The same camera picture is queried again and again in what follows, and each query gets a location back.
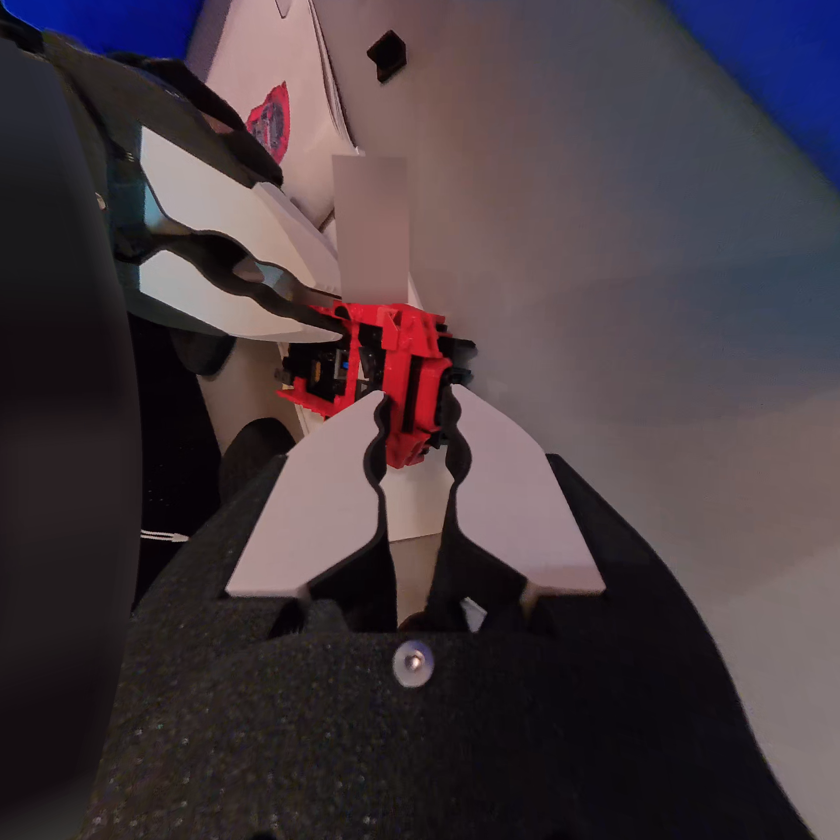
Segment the small black lego piece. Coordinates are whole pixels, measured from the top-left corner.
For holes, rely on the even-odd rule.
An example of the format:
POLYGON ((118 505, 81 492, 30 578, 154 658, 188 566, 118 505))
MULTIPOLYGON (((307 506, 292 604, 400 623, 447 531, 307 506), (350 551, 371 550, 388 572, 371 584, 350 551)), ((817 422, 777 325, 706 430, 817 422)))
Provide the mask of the small black lego piece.
POLYGON ((381 85, 393 79, 407 64, 406 43, 392 29, 378 38, 368 48, 366 55, 374 63, 376 78, 381 85))

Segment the lego instruction booklet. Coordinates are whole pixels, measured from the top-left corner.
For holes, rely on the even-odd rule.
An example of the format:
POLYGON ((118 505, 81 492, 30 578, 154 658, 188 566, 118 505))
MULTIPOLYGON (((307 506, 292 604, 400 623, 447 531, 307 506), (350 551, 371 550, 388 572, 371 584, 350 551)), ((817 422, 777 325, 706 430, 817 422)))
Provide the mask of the lego instruction booklet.
POLYGON ((313 2, 232 2, 207 83, 282 158, 284 193, 336 249, 340 301, 412 306, 406 163, 353 146, 313 2))

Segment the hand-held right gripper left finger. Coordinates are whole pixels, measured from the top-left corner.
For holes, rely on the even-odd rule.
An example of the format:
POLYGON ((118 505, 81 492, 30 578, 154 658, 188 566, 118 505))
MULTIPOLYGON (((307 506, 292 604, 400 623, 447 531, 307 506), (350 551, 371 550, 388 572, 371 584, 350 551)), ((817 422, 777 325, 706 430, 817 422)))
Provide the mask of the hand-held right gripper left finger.
POLYGON ((390 399, 372 391, 286 456, 226 586, 230 597, 300 596, 387 536, 390 399))

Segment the red and black lego car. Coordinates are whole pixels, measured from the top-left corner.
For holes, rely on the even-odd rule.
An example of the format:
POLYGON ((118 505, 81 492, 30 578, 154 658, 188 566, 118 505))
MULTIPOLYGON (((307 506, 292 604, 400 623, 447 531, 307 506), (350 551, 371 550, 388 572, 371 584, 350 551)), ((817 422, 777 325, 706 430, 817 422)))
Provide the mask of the red and black lego car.
POLYGON ((458 366, 473 342, 457 339, 445 318, 406 303, 373 305, 331 301, 310 306, 339 332, 327 343, 292 343, 282 360, 280 398, 323 420, 372 392, 387 395, 391 414, 386 463, 394 469, 423 462, 445 441, 442 392, 465 384, 458 366))

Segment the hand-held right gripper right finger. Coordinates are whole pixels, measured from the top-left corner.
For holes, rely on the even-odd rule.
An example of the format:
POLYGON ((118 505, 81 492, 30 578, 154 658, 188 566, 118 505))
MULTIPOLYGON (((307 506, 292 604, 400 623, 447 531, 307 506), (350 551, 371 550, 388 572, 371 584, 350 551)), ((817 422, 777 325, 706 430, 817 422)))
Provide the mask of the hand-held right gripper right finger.
POLYGON ((541 595, 599 595, 606 585, 537 441, 463 385, 444 396, 455 535, 541 595))

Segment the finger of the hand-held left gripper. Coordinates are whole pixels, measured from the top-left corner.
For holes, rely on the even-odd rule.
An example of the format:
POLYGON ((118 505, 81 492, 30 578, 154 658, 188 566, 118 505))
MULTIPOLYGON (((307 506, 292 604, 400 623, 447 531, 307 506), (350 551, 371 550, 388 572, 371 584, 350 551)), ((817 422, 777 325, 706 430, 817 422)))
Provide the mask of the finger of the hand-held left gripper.
POLYGON ((271 343, 332 343, 348 335, 323 308, 336 298, 299 281, 288 270, 266 269, 262 282, 163 249, 139 267, 140 293, 222 333, 271 343))
POLYGON ((336 249, 276 185, 246 187, 147 128, 141 130, 140 165, 163 214, 174 222, 226 236, 259 263, 340 298, 336 249))

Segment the blue plastic bin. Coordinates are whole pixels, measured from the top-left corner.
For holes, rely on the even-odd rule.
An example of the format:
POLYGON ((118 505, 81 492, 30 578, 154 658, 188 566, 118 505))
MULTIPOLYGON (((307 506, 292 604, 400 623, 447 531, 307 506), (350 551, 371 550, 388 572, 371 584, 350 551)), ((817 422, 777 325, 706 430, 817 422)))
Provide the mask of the blue plastic bin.
POLYGON ((667 1, 697 43, 839 186, 839 2, 667 1))
POLYGON ((203 1, 8 1, 37 28, 80 41, 98 53, 130 51, 184 58, 203 1))

